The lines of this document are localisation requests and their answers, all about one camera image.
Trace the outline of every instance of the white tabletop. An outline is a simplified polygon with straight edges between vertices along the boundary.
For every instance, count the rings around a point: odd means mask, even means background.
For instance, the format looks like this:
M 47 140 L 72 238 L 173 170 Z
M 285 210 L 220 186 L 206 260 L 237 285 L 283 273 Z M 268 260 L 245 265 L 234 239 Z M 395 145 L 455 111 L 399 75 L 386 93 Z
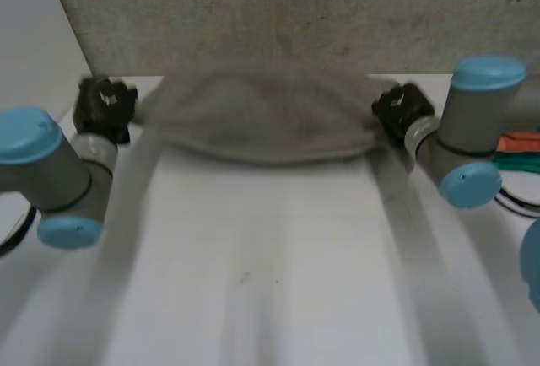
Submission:
M 394 78 L 444 103 L 449 76 Z M 418 170 L 389 185 L 374 156 L 262 170 L 132 134 L 98 247 L 33 232 L 0 261 L 1 365 L 538 364 L 529 222 L 457 211 Z

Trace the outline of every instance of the gray wall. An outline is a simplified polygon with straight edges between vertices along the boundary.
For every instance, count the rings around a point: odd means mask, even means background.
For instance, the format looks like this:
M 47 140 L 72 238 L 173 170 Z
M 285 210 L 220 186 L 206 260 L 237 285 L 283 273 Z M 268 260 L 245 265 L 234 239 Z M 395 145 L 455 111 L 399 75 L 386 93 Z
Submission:
M 540 0 L 61 0 L 96 73 L 288 56 L 371 73 L 447 73 L 504 52 L 540 72 Z

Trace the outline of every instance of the fabric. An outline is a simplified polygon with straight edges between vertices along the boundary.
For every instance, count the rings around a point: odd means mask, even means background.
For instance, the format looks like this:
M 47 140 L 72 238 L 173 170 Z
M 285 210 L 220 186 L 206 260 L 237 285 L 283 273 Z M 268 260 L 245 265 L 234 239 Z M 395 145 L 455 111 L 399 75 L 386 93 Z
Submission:
M 499 140 L 497 151 L 501 153 L 540 153 L 540 133 L 509 132 Z
M 252 164 L 360 155 L 386 142 L 371 104 L 396 82 L 292 62 L 166 75 L 133 122 L 183 148 Z
M 493 162 L 500 170 L 522 170 L 540 174 L 540 153 L 497 153 Z

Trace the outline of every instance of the black cable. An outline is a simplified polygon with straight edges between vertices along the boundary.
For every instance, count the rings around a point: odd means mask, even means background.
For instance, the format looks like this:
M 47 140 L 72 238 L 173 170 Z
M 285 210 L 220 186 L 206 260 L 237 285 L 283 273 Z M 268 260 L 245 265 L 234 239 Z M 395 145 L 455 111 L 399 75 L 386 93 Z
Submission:
M 28 234 L 28 230 L 32 226 L 35 220 L 37 210 L 35 207 L 30 207 L 30 210 L 26 214 L 24 221 L 17 230 L 7 237 L 0 245 L 0 257 L 7 255 L 9 252 L 17 248 L 19 244 L 24 240 L 24 237 Z
M 534 216 L 532 214 L 527 214 L 527 213 L 522 213 L 518 210 L 515 210 L 514 208 L 510 207 L 510 206 L 507 206 L 506 204 L 504 204 L 498 196 L 495 197 L 495 201 L 497 202 L 497 204 L 499 204 L 499 206 L 501 206 L 502 208 L 504 208 L 505 210 L 508 210 L 509 212 L 511 213 L 514 213 L 520 217 L 523 217 L 523 218 L 530 218 L 532 220 L 537 220 L 540 218 L 540 216 Z
M 525 200 L 523 200 L 523 199 L 521 199 L 519 197 L 516 197 L 516 196 L 512 195 L 511 193 L 509 193 L 504 187 L 500 188 L 499 193 L 502 196 L 504 196 L 505 198 L 507 198 L 508 200 L 510 200 L 511 202 L 515 203 L 519 207 L 525 208 L 527 210 L 531 210 L 533 212 L 540 213 L 540 205 L 539 204 L 527 202 L 527 201 L 525 201 Z

